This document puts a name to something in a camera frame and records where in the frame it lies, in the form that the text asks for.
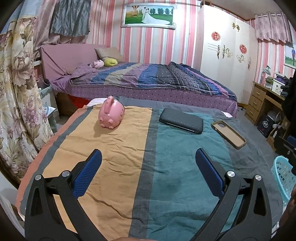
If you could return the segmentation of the light blue plastic basket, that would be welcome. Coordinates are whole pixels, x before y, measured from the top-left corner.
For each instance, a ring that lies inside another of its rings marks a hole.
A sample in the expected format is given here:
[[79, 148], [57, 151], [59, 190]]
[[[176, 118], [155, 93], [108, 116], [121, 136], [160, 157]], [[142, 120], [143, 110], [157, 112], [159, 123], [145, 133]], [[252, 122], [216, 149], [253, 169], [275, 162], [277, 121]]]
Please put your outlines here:
[[271, 172], [278, 185], [278, 189], [284, 206], [287, 206], [292, 190], [295, 186], [295, 175], [292, 173], [293, 166], [284, 156], [277, 156], [273, 161]]

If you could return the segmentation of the floral curtain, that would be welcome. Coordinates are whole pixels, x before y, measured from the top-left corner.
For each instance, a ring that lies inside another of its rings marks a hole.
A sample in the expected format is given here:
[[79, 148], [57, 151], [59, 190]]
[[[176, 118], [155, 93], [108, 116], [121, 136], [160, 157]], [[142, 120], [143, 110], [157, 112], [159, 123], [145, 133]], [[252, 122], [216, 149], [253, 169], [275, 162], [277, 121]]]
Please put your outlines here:
[[23, 178], [53, 136], [34, 74], [35, 18], [19, 18], [1, 34], [1, 163]]

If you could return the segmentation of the black computer case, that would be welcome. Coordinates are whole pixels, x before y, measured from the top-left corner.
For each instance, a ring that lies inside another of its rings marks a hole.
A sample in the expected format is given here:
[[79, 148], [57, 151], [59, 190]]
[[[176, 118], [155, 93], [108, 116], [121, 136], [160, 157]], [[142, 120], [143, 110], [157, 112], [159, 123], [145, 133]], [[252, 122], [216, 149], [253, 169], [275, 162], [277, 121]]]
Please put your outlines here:
[[260, 133], [263, 134], [265, 138], [267, 138], [270, 132], [273, 129], [273, 125], [276, 123], [276, 112], [269, 111], [263, 118], [259, 121], [257, 129]]

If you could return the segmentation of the striped towel cloth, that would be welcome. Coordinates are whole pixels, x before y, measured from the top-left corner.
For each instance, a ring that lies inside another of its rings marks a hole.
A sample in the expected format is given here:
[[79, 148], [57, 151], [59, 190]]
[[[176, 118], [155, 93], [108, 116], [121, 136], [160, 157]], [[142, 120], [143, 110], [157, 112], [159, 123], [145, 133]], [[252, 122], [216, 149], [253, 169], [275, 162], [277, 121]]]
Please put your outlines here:
[[[271, 173], [273, 156], [262, 135], [253, 138], [236, 118], [212, 108], [136, 100], [122, 97], [125, 115], [114, 130], [98, 122], [99, 106], [78, 109], [43, 146], [18, 189], [16, 206], [25, 213], [32, 181], [37, 174], [55, 177], [84, 161], [94, 149], [102, 165], [86, 193], [78, 200], [99, 231], [108, 239], [190, 240], [214, 209], [215, 197], [195, 162], [202, 148], [225, 170], [251, 178], [259, 174], [270, 202], [272, 222], [282, 214], [282, 200]], [[165, 108], [203, 119], [196, 134], [159, 121]], [[246, 139], [235, 149], [211, 126], [225, 121]]]

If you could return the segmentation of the black rectangular wallet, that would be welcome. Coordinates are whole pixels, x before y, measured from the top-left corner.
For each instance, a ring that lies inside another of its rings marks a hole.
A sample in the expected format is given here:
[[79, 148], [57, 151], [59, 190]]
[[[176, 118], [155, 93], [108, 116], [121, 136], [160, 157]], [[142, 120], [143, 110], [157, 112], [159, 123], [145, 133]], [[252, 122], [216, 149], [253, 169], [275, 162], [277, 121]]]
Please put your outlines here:
[[159, 117], [159, 121], [196, 134], [203, 132], [202, 118], [179, 110], [165, 108]]

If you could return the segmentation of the pink piggy bank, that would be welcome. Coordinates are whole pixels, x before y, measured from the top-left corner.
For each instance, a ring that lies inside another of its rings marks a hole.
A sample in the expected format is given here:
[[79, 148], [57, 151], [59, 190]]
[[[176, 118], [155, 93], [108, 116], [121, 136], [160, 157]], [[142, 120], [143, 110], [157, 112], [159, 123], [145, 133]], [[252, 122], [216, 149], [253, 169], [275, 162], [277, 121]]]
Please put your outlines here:
[[125, 114], [124, 105], [116, 100], [113, 96], [107, 97], [103, 102], [99, 114], [98, 121], [102, 128], [113, 130], [120, 125]]

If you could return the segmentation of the wooden desk with drawers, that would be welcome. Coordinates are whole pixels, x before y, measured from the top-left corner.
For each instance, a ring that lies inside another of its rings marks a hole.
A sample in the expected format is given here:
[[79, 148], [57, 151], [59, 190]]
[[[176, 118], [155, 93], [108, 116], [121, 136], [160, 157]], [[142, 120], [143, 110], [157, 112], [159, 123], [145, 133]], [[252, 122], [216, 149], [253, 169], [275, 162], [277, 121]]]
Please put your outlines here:
[[270, 111], [274, 111], [275, 116], [280, 118], [280, 120], [275, 123], [276, 127], [270, 125], [270, 132], [266, 137], [266, 141], [273, 150], [275, 150], [274, 139], [276, 137], [286, 138], [288, 128], [290, 127], [290, 121], [286, 118], [281, 107], [284, 100], [282, 96], [254, 82], [246, 108], [245, 116], [255, 126], [262, 124]]

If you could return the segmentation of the pink plush toy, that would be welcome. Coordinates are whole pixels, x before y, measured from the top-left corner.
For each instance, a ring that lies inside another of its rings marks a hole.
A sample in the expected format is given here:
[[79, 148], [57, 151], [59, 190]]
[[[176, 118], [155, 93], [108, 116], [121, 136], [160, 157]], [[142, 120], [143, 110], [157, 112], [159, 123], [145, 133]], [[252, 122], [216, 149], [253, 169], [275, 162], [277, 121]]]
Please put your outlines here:
[[95, 69], [102, 68], [104, 66], [104, 62], [102, 60], [96, 60], [96, 61], [90, 63], [89, 66], [91, 68], [95, 68]]

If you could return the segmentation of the striped blue purple blanket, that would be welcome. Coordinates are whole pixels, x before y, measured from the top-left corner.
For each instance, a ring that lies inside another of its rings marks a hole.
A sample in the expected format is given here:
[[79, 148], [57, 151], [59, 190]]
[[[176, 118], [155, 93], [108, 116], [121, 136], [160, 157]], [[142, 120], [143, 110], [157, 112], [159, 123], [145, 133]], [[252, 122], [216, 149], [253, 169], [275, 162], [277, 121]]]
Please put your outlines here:
[[234, 92], [185, 64], [120, 63], [94, 69], [79, 66], [70, 76], [73, 86], [116, 86], [129, 89], [174, 89], [237, 100]]

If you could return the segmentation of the yellow-green plush toy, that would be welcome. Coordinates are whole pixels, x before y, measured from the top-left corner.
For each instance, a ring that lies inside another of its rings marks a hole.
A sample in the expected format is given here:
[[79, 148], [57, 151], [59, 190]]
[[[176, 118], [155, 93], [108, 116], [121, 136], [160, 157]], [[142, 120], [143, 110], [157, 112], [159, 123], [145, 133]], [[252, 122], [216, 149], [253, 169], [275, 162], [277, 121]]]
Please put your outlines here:
[[117, 64], [118, 64], [118, 61], [114, 58], [106, 58], [104, 60], [104, 66], [106, 67], [116, 66]]

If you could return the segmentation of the white wardrobe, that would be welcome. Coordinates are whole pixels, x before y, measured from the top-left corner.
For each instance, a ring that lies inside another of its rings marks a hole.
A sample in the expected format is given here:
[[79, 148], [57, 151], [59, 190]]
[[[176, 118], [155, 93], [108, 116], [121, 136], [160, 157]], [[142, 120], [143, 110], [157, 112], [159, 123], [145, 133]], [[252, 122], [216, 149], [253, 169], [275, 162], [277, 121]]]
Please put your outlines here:
[[234, 92], [238, 103], [248, 104], [257, 53], [255, 28], [218, 8], [201, 7], [192, 66]]

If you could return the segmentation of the tan pillow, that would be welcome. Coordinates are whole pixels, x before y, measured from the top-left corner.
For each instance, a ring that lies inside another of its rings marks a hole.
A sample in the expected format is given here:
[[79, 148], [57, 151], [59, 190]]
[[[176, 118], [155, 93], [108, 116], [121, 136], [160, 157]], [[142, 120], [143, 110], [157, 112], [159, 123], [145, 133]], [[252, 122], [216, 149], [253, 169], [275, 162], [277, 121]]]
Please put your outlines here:
[[117, 62], [121, 63], [124, 62], [124, 58], [121, 55], [120, 51], [115, 48], [107, 48], [107, 47], [99, 47], [95, 48], [96, 54], [101, 60], [106, 60], [107, 58], [115, 59]]

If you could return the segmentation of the pink window valance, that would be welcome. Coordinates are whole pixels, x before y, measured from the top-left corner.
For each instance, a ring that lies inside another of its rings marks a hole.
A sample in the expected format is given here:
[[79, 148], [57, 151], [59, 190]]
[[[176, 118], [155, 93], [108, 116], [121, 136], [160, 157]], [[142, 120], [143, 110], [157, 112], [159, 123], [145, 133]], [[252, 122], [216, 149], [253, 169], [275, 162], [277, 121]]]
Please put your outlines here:
[[290, 25], [283, 12], [255, 15], [255, 30], [259, 40], [292, 43]]

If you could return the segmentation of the grey hanging cloth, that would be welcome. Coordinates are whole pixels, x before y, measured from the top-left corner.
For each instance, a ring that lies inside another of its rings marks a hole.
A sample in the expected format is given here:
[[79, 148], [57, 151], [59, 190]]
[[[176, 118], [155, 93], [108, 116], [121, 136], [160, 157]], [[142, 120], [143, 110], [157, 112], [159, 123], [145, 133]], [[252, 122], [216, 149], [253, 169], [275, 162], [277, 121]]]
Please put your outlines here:
[[50, 33], [81, 37], [89, 33], [91, 0], [62, 0], [55, 5]]

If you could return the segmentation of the framed wedding photo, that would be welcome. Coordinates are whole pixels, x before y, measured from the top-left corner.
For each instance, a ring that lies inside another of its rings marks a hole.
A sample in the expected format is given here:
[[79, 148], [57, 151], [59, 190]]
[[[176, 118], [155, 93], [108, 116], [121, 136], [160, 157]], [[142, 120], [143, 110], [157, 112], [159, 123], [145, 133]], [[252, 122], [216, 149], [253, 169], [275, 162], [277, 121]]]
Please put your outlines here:
[[163, 3], [136, 3], [124, 4], [121, 27], [151, 27], [151, 28], [176, 28], [176, 4]]

